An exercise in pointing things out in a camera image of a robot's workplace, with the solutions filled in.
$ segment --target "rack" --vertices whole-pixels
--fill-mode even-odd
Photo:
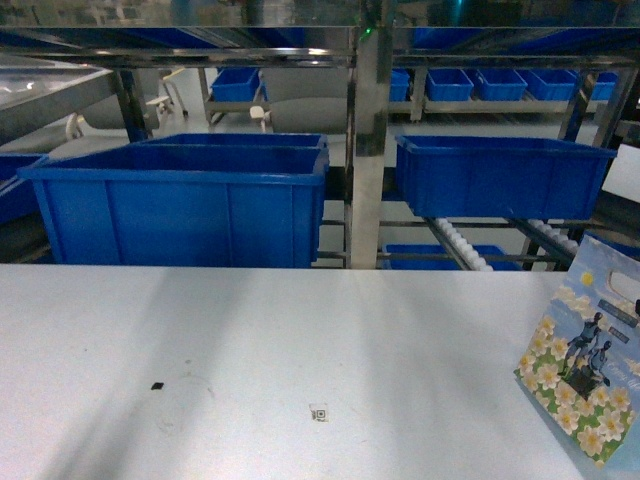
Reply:
[[[338,196],[345,202],[345,251],[337,256],[350,268],[374,268],[378,259],[380,202],[388,177],[383,158],[388,113],[410,113],[417,121],[423,109],[464,108],[459,104],[434,106],[424,100],[421,88],[414,88],[411,102],[389,104],[393,66],[414,69],[415,85],[424,85],[427,69],[435,67],[578,69],[574,96],[566,104],[468,104],[480,111],[564,111],[559,138],[565,140],[575,140],[585,113],[593,108],[589,99],[597,73],[615,70],[619,79],[594,142],[609,148],[617,148],[623,140],[618,124],[621,119],[633,119],[640,96],[640,7],[635,2],[547,2],[547,7],[553,6],[549,10],[553,14],[546,17],[533,2],[488,0],[398,5],[391,0],[212,0],[198,8],[178,8],[173,2],[159,0],[138,0],[135,5],[104,3],[12,0],[0,16],[0,52],[114,69],[115,89],[131,141],[148,136],[134,68],[349,69],[346,166],[340,175],[331,177],[339,180],[341,188],[329,187],[338,188]],[[438,27],[436,35],[464,40],[417,48],[416,29],[425,25]],[[224,111],[248,106],[218,104],[213,108]],[[5,116],[0,120],[1,128],[9,128],[6,122]],[[600,206],[596,216],[606,225],[615,214]],[[638,231],[640,223],[625,224],[628,221],[618,217],[615,224],[619,229]],[[533,235],[524,226],[519,228]],[[575,230],[569,232],[570,237],[580,234],[580,228]],[[536,242],[525,255],[535,255],[538,243],[546,243],[534,236]]]

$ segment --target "blue plastic crate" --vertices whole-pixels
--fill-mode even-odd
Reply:
[[[46,160],[46,156],[39,154],[0,154],[0,224],[38,211],[38,201],[31,182],[19,179],[16,171]]]
[[[396,140],[398,188],[420,217],[587,219],[616,156],[542,138]]]
[[[598,76],[595,87],[593,87],[591,100],[609,100],[617,81],[617,74],[613,72],[602,72]]]
[[[57,263],[309,267],[325,149],[130,145],[23,168]]]
[[[256,68],[225,68],[211,85],[216,102],[250,102],[260,86]]]
[[[318,133],[179,133],[146,140],[138,145],[209,145],[250,147],[326,148],[327,136]]]
[[[538,100],[570,100],[576,76],[569,70],[519,70],[527,90]]]
[[[481,100],[518,101],[522,99],[527,88],[527,82],[515,70],[473,70],[469,78]]]
[[[462,70],[438,68],[429,70],[426,88],[434,102],[464,102],[471,96],[473,83]]]
[[[606,245],[609,245],[611,248],[615,248],[616,250],[618,250],[623,255],[626,255],[627,257],[640,257],[640,246],[633,246],[625,243],[614,242],[613,240],[609,240],[593,232],[588,232],[587,234],[583,235],[582,240],[580,240],[580,243],[582,243],[585,236],[591,236],[596,240]]]
[[[497,245],[474,245],[476,251],[483,255],[504,255],[505,252]],[[442,245],[410,245],[389,244],[382,247],[385,253],[418,253],[442,254],[446,250]],[[487,262],[497,271],[520,271],[520,265],[514,262]],[[454,260],[385,260],[382,264],[387,270],[460,270]]]
[[[406,70],[394,68],[391,72],[390,102],[404,102],[409,90],[409,74]]]

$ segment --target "flower illustration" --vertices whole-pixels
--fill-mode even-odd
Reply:
[[[548,346],[549,340],[547,339],[547,336],[544,334],[544,332],[536,333],[531,340],[531,350],[533,350],[533,353],[538,356],[544,355],[544,353],[547,351]]]
[[[518,369],[520,370],[520,375],[524,376],[526,373],[533,373],[533,364],[536,361],[536,357],[533,355],[523,355],[520,359],[520,363],[518,363]]]
[[[620,422],[619,411],[605,408],[603,414],[598,417],[598,422],[600,422],[598,433],[604,437],[605,441],[622,440],[624,426]]]
[[[571,310],[578,312],[583,319],[593,318],[593,315],[596,313],[591,307],[589,297],[583,295],[582,297],[576,298],[575,292],[570,287],[563,285],[556,291],[553,298],[560,300]]]
[[[567,350],[569,350],[569,344],[565,338],[554,338],[551,342],[551,355],[556,360],[564,359]]]
[[[611,391],[611,404],[621,412],[626,412],[631,404],[629,391],[623,387],[614,388]]]
[[[536,400],[538,400],[538,402],[540,402],[540,405],[542,405],[544,408],[549,408],[549,403],[551,403],[551,400],[549,400],[547,397],[543,397],[540,392],[536,392]]]
[[[590,417],[595,412],[595,408],[590,401],[579,398],[576,402],[576,411],[583,417]]]
[[[609,331],[609,328],[611,328],[611,324],[609,323],[609,320],[607,320],[606,315],[603,315],[602,318],[598,320],[598,327],[600,327],[600,330],[602,330],[603,332]]]
[[[554,393],[558,405],[570,406],[576,401],[576,391],[565,382],[558,383]]]
[[[562,405],[558,408],[558,413],[556,413],[553,418],[556,419],[556,422],[558,422],[567,435],[571,435],[578,428],[580,414],[573,411],[571,407]]]
[[[590,457],[602,452],[603,440],[597,430],[590,426],[584,427],[584,430],[578,433],[580,448]]]
[[[538,332],[544,333],[546,336],[553,335],[553,329],[556,327],[556,322],[553,321],[549,315],[542,317],[540,325],[538,325]]]
[[[556,388],[559,381],[558,365],[542,365],[538,368],[538,383],[542,384],[543,390]]]
[[[637,377],[640,377],[640,363],[634,362],[629,358],[627,358],[625,362],[627,362],[627,365],[629,366],[629,370],[631,370],[631,373],[633,373]]]
[[[589,401],[594,406],[604,407],[609,401],[609,394],[607,393],[607,389],[605,387],[596,388],[591,396],[589,397]]]
[[[538,389],[538,379],[532,371],[522,375],[522,383],[530,392],[535,392]]]
[[[596,313],[596,311],[591,307],[591,299],[586,295],[576,298],[575,302],[573,302],[570,307],[585,319],[591,319]]]

